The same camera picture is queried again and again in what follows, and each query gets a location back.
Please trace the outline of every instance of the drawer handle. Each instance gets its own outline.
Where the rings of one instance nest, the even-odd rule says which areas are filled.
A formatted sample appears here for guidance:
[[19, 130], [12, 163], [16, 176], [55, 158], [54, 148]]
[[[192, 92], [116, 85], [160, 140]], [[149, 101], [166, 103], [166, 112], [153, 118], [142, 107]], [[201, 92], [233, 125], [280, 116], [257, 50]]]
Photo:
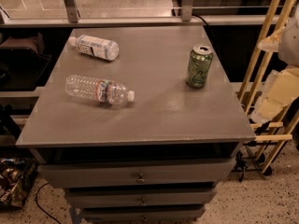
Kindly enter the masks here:
[[144, 184], [146, 180], [143, 178], [143, 174], [139, 174], [138, 179], [136, 180], [137, 184]]
[[147, 202], [145, 198], [142, 199], [140, 206], [147, 206]]

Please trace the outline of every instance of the soda can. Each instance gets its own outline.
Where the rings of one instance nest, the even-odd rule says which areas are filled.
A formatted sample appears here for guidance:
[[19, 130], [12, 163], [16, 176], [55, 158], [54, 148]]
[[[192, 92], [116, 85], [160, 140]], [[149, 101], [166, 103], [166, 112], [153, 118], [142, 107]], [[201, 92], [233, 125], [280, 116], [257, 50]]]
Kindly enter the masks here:
[[209, 45], [197, 44], [190, 53], [186, 82], [194, 88], [203, 88], [213, 60], [213, 51]]

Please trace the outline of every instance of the terrazzo floor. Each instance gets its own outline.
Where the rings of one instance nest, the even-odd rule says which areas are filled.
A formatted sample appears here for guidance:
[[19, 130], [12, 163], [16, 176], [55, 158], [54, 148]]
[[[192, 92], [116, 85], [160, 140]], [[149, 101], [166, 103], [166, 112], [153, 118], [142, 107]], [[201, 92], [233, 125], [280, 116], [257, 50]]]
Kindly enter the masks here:
[[[298, 159], [299, 151], [292, 141], [272, 163], [272, 175], [264, 176], [258, 171], [248, 172], [244, 180], [239, 182], [240, 173], [230, 173], [226, 180], [217, 185], [216, 196], [211, 203], [206, 204], [206, 211], [198, 220], [194, 222], [168, 220], [149, 222], [149, 224], [297, 224], [299, 223]], [[45, 183], [47, 181], [38, 176], [23, 209], [1, 211], [0, 223], [57, 223], [46, 216], [35, 202], [38, 189]], [[70, 205], [64, 199], [62, 189], [54, 189], [51, 185], [45, 186], [38, 194], [38, 202], [60, 223], [72, 223]]]

